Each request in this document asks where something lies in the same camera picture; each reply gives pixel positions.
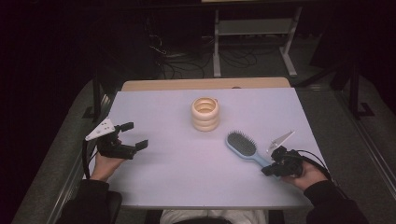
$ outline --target stacked wooden rings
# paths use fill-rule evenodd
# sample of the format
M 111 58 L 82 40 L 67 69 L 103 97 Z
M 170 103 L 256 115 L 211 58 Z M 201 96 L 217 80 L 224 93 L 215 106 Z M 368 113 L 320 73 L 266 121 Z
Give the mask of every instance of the stacked wooden rings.
M 201 97 L 191 105 L 192 125 L 201 132 L 210 132 L 219 126 L 218 100 Z

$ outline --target person's hand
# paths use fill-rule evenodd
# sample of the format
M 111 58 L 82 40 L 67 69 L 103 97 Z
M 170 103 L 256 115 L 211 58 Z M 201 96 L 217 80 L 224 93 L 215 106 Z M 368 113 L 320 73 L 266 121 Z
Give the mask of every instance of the person's hand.
M 303 161 L 303 174 L 300 177 L 282 176 L 282 180 L 288 182 L 302 191 L 313 184 L 327 180 L 326 176 L 314 165 Z
M 104 157 L 98 152 L 95 157 L 95 168 L 93 169 L 91 179 L 106 182 L 124 161 L 127 160 Z

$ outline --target metal frame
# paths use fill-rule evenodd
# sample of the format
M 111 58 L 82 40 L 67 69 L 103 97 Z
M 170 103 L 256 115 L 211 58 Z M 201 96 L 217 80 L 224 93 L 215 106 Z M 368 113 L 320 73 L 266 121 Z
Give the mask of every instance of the metal frame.
M 291 77 L 296 77 L 297 72 L 294 68 L 294 65 L 290 59 L 289 56 L 289 50 L 291 46 L 291 42 L 294 38 L 294 34 L 298 25 L 298 21 L 300 19 L 302 7 L 297 7 L 296 11 L 294 13 L 294 16 L 292 20 L 290 20 L 290 27 L 289 30 L 282 31 L 282 29 L 279 29 L 279 27 L 273 26 L 269 27 L 272 30 L 265 30 L 266 27 L 260 27 L 257 30 L 254 29 L 249 29 L 246 30 L 243 27 L 243 24 L 248 25 L 249 21 L 228 21 L 221 23 L 219 20 L 219 10 L 216 10 L 216 15 L 215 15 L 215 48 L 214 48 L 214 53 L 213 53 L 213 76 L 214 77 L 221 77 L 221 68 L 220 68 L 220 61 L 219 61 L 219 36 L 220 35 L 252 35 L 252 34 L 288 34 L 287 41 L 283 47 L 280 47 L 280 54 L 282 55 L 283 62 L 286 65 L 286 68 L 288 69 L 288 73 Z M 272 20 L 271 22 L 266 21 L 270 20 L 258 20 L 254 21 L 255 23 L 260 23 L 259 25 L 262 26 L 270 26 L 271 22 L 273 23 L 282 23 L 285 22 L 285 19 L 275 19 Z

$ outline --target white table surface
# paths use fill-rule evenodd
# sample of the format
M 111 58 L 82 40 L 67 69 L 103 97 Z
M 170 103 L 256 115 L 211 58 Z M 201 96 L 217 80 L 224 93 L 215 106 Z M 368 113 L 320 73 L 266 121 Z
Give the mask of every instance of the white table surface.
M 220 106 L 220 125 L 208 133 L 191 125 L 191 103 L 202 96 L 218 99 Z M 120 133 L 124 145 L 148 139 L 148 147 L 108 180 L 110 189 L 122 194 L 122 205 L 285 209 L 311 204 L 297 188 L 265 176 L 258 163 L 225 145 L 230 131 L 242 131 L 269 161 L 265 150 L 271 141 L 294 130 L 284 147 L 322 159 L 293 88 L 121 91 L 109 117 L 114 125 L 134 123 L 134 129 Z

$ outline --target hairbrush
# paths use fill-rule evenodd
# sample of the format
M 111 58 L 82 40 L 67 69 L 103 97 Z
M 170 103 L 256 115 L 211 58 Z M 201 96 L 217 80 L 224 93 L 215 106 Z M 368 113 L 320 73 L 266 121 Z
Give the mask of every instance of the hairbrush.
M 262 167 L 270 165 L 270 162 L 266 161 L 257 152 L 256 143 L 240 131 L 230 132 L 227 135 L 226 144 L 229 149 L 242 159 L 254 160 Z

